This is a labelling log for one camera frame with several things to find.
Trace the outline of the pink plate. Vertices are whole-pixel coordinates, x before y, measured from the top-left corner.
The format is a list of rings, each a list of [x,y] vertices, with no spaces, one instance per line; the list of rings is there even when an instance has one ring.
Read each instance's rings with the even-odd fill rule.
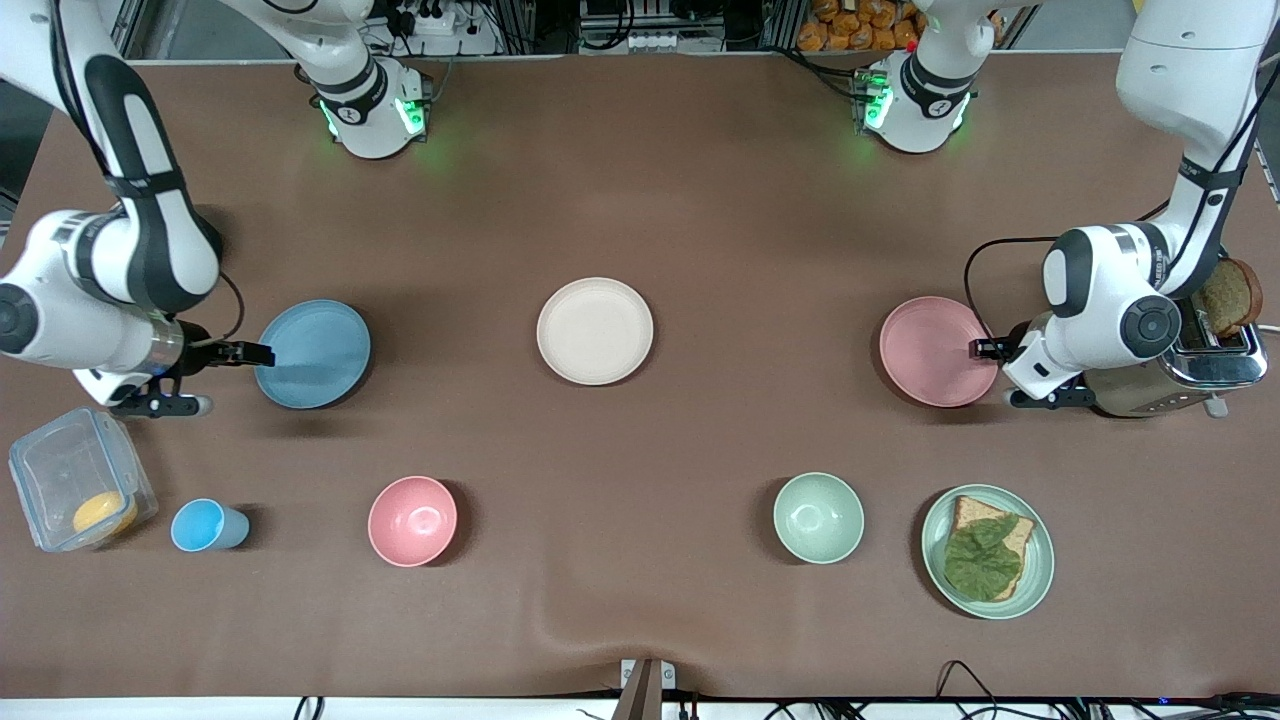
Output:
[[[977,315],[956,300],[923,296],[890,311],[879,329],[879,360],[908,397],[932,407],[961,407],[993,387],[998,365],[974,357],[983,340]]]

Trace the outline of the blue plate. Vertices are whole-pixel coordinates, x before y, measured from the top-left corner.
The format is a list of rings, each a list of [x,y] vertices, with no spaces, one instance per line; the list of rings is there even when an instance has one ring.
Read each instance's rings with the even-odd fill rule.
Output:
[[[365,377],[372,352],[369,325],[352,306],[315,299],[273,319],[260,338],[274,352],[273,366],[255,369],[262,395],[293,410],[329,406]]]

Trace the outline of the bread slice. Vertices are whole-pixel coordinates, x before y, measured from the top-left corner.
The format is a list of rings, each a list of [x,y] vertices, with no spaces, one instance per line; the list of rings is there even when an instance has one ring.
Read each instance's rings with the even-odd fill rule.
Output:
[[[950,538],[954,530],[957,530],[974,520],[982,518],[1000,518],[1005,514],[1012,514],[1021,518],[1016,530],[1006,539],[1006,544],[1011,550],[1016,550],[1019,552],[1024,564],[1018,579],[1014,583],[1011,583],[1010,587],[995,602],[991,603],[997,603],[1010,600],[1012,597],[1014,591],[1018,588],[1018,583],[1021,579],[1023,573],[1025,571],[1028,547],[1032,541],[1033,532],[1036,529],[1036,523],[1032,519],[1025,518],[1020,514],[997,509],[996,506],[982,502],[969,496],[961,496],[956,500],[955,514],[954,514],[954,528],[948,534]]]

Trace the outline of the blue cup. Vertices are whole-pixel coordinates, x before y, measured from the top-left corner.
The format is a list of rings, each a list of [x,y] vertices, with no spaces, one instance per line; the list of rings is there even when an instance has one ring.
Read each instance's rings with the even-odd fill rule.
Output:
[[[248,533],[250,519],[242,511],[212,498],[189,501],[170,527],[172,543],[188,553],[237,548]]]

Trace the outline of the clear plastic container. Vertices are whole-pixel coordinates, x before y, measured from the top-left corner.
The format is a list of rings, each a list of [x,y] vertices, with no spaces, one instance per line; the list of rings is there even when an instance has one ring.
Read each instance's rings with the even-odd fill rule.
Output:
[[[114,416],[78,407],[15,441],[9,469],[35,544],[50,553],[92,548],[157,511],[157,500],[128,429]],[[77,507],[101,492],[132,496],[134,524],[120,534],[77,536]]]

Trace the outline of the yellow round food piece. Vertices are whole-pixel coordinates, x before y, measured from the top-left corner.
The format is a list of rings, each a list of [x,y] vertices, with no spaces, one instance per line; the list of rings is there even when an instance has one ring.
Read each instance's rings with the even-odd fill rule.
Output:
[[[105,491],[83,501],[72,518],[77,536],[110,537],[129,529],[138,516],[138,503],[132,496]]]

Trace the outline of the beige chrome toaster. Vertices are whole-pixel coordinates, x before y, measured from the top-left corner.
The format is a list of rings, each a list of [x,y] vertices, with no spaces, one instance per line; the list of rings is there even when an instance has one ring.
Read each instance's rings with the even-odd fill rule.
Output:
[[[1203,405],[1208,415],[1221,418],[1228,413],[1225,395],[1265,378],[1268,356],[1257,325],[1217,337],[1201,301],[1180,299],[1175,304],[1181,329],[1164,354],[1138,365],[1083,374],[1100,413],[1148,418]]]

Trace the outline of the green plate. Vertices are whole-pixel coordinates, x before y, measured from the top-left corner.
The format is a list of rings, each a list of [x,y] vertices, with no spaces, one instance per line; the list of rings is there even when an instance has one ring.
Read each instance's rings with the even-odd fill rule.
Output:
[[[1033,523],[1024,553],[1024,570],[1007,600],[998,602],[965,600],[943,579],[945,536],[955,528],[955,511],[961,497],[1014,512]],[[1010,620],[1028,614],[1047,596],[1053,580],[1053,544],[1039,515],[1019,496],[997,486],[959,486],[943,492],[923,516],[920,553],[925,570],[940,593],[956,609],[984,620]]]

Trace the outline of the green lettuce leaf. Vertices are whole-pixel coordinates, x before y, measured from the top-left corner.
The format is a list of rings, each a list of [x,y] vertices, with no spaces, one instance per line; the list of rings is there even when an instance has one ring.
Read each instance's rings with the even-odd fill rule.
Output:
[[[1006,539],[1020,516],[982,518],[954,530],[945,547],[943,575],[951,587],[975,602],[995,602],[1014,583],[1024,561]]]

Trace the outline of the green bowl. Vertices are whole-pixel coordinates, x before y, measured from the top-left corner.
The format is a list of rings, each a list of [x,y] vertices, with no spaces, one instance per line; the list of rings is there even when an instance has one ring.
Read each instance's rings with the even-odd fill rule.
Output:
[[[808,471],[787,479],[774,497],[774,533],[797,560],[841,562],[861,543],[867,528],[861,497],[844,479]]]

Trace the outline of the bag of orange buns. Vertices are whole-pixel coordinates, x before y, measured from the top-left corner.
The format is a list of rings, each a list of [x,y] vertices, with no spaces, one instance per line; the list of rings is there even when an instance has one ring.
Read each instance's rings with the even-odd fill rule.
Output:
[[[806,0],[796,49],[822,51],[913,50],[928,15],[910,0]]]

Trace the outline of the beige plate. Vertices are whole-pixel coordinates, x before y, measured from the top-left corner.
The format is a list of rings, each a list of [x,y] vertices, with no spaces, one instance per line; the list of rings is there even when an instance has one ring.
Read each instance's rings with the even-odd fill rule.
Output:
[[[535,340],[543,361],[579,386],[611,386],[648,359],[657,324],[631,286],[605,278],[572,281],[541,307]]]

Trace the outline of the white power strip with plugs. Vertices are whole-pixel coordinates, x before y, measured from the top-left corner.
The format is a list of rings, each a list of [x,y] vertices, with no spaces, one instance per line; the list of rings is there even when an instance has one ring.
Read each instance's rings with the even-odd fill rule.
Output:
[[[388,29],[394,38],[445,37],[454,33],[454,0],[388,0]]]

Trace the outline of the aluminium frame rail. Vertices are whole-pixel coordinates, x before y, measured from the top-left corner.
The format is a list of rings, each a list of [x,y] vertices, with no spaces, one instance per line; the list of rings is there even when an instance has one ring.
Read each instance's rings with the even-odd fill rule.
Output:
[[[168,0],[97,0],[102,20],[124,59],[155,56],[168,18]]]

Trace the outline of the metal table edge bracket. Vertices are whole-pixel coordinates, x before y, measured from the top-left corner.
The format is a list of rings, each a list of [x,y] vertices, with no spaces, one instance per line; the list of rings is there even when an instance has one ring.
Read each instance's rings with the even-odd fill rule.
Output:
[[[623,662],[623,688],[612,720],[662,720],[663,693],[676,688],[675,665],[659,659]]]

